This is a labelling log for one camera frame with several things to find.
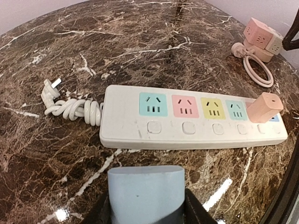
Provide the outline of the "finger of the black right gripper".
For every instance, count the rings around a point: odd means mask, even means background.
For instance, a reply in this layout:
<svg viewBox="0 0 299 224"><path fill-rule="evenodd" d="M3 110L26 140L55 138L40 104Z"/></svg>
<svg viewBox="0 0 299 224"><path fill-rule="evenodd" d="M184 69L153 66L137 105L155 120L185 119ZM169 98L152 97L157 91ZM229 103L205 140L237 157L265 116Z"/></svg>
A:
<svg viewBox="0 0 299 224"><path fill-rule="evenodd" d="M285 37L282 40L283 49L285 51L294 50L299 48L299 39L293 40L299 32L299 14L296 14L293 24Z"/></svg>

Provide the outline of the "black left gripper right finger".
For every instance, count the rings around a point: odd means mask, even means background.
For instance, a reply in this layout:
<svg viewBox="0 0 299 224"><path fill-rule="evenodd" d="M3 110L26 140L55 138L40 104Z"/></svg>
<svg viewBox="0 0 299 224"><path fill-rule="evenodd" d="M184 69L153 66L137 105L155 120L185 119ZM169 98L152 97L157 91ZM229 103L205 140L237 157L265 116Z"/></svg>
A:
<svg viewBox="0 0 299 224"><path fill-rule="evenodd" d="M185 189L185 224L217 224L190 189Z"/></svg>

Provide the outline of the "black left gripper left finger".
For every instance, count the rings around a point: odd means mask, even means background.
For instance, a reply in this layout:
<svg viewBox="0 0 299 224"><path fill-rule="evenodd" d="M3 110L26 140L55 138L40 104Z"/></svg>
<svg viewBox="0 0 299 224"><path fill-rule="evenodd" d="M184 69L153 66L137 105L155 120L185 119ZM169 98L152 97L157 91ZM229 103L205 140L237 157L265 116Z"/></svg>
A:
<svg viewBox="0 0 299 224"><path fill-rule="evenodd" d="M111 206L108 195L102 195L83 220L84 224L110 224Z"/></svg>

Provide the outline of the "pink cube socket adapter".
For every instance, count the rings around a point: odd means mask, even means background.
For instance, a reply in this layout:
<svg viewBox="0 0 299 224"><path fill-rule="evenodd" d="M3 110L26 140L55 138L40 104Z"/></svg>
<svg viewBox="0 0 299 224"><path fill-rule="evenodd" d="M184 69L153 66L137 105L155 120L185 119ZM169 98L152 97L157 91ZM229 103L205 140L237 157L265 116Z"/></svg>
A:
<svg viewBox="0 0 299 224"><path fill-rule="evenodd" d="M250 44L261 49L265 49L273 37L269 27L253 17L250 18L243 34Z"/></svg>

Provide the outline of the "blue small charger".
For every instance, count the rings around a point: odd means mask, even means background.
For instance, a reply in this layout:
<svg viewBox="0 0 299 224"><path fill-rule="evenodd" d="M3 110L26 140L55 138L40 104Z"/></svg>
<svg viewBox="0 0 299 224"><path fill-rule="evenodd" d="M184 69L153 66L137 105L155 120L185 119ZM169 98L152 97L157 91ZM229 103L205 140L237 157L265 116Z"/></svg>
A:
<svg viewBox="0 0 299 224"><path fill-rule="evenodd" d="M108 171L113 224L184 223L185 170L177 165Z"/></svg>

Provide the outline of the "pink small charger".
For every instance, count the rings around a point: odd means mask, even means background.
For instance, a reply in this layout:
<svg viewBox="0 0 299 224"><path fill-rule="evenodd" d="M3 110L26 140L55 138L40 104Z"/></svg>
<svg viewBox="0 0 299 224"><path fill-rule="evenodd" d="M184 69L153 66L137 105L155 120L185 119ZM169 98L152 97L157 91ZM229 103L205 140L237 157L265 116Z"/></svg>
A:
<svg viewBox="0 0 299 224"><path fill-rule="evenodd" d="M247 107L247 115L253 123L266 123L284 108L281 99L273 93L263 92Z"/></svg>

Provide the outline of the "white multicolour power strip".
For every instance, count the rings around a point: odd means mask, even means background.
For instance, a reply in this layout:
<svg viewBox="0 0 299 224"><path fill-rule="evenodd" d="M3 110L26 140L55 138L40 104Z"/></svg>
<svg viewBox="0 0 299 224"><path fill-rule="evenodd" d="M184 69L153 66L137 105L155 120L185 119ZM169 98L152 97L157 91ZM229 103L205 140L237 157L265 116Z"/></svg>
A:
<svg viewBox="0 0 299 224"><path fill-rule="evenodd" d="M288 137L280 114L247 115L252 98L154 87L106 89L100 141L107 148L183 150L277 145Z"/></svg>

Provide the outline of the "white cube socket adapter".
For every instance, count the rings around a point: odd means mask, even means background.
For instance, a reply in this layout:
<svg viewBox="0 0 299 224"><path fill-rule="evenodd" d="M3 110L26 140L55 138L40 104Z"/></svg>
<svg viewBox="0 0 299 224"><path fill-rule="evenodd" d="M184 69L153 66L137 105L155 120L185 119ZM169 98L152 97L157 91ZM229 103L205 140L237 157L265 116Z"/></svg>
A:
<svg viewBox="0 0 299 224"><path fill-rule="evenodd" d="M265 47L265 50L274 55L278 55L283 48L282 40L283 36L281 34L273 34L271 40Z"/></svg>

